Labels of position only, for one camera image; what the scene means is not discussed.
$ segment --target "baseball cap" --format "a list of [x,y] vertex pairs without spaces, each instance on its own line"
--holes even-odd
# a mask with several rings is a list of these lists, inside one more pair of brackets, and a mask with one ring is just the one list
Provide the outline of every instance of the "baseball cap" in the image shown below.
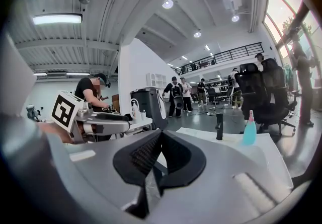
[[257,55],[255,57],[258,57],[258,56],[263,56],[263,54],[257,53]]
[[103,73],[97,73],[96,75],[94,75],[94,77],[99,77],[104,81],[104,85],[107,86],[107,79],[106,76]]

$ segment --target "balcony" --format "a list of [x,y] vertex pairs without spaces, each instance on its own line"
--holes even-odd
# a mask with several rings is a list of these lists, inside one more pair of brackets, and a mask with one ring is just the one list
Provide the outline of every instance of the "balcony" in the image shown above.
[[229,61],[236,59],[242,60],[247,56],[255,57],[257,53],[264,53],[261,42],[227,50],[213,56],[202,58],[190,64],[186,64],[178,69],[173,68],[173,70],[180,76],[182,74],[193,72],[208,66],[213,66],[216,64],[223,65],[222,63],[229,63]]

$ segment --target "table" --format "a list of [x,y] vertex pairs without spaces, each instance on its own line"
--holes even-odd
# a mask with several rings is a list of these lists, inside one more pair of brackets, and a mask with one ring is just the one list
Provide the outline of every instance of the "table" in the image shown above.
[[149,117],[146,117],[144,120],[140,122],[134,122],[133,120],[129,121],[130,129],[127,130],[125,134],[131,135],[131,134],[141,132],[145,126],[149,126],[149,129],[152,129],[151,128],[152,122],[153,122],[152,118],[149,118]]
[[[177,132],[207,140],[209,142],[223,143],[229,147],[232,147],[243,155],[247,156],[252,161],[256,162],[261,167],[267,168],[270,173],[279,179],[286,188],[293,188],[293,182],[285,162],[268,133],[257,134],[256,141],[253,145],[244,146],[240,145],[240,142],[243,138],[242,134],[224,133],[223,140],[217,140],[217,134],[215,132],[206,132],[183,127]],[[160,154],[155,167],[163,173],[167,173],[167,162],[162,153]],[[157,171],[155,171],[154,174],[156,175],[156,179],[160,177]]]

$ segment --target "ceiling light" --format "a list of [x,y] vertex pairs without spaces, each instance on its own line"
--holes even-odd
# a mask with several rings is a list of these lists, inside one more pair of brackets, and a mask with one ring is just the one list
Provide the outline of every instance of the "ceiling light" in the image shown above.
[[195,38],[199,38],[201,36],[201,32],[196,32],[193,36],[195,36]]
[[68,76],[89,76],[89,73],[72,73],[72,72],[68,72],[66,73],[66,75]]
[[239,16],[233,16],[231,20],[233,22],[237,22],[239,20]]
[[170,9],[173,7],[173,1],[172,0],[166,0],[162,6],[165,8],[165,9]]
[[47,73],[34,73],[34,76],[45,77]]
[[42,24],[54,24],[54,23],[71,23],[80,24],[82,22],[81,14],[50,14],[50,15],[40,15],[33,17],[33,22],[35,25]]

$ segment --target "gray floor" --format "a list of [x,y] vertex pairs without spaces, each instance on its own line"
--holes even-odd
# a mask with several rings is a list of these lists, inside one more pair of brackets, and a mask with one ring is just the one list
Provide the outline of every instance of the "gray floor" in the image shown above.
[[[186,127],[216,132],[216,116],[207,115],[207,112],[214,112],[210,110],[213,106],[214,105],[198,107],[197,104],[193,104],[192,112],[182,112],[181,118],[169,118],[167,129],[177,131],[181,127]],[[322,134],[322,112],[311,110],[311,121],[314,122],[314,127],[303,127],[298,124],[299,107],[300,98],[298,98],[298,105],[294,111],[293,117],[287,118],[287,122],[296,125],[296,133],[294,136],[292,136],[292,127],[282,126],[282,137],[276,136],[278,133],[278,125],[269,126],[268,129],[272,140],[283,156],[292,178],[298,177],[305,172],[308,164],[311,162]],[[244,121],[241,110],[233,110],[231,107],[226,107],[224,109],[217,108],[216,112],[222,112],[224,114],[224,133],[240,133],[244,130],[246,122]],[[152,173],[148,175],[146,183],[149,206],[153,209],[159,201],[160,195],[157,191]]]

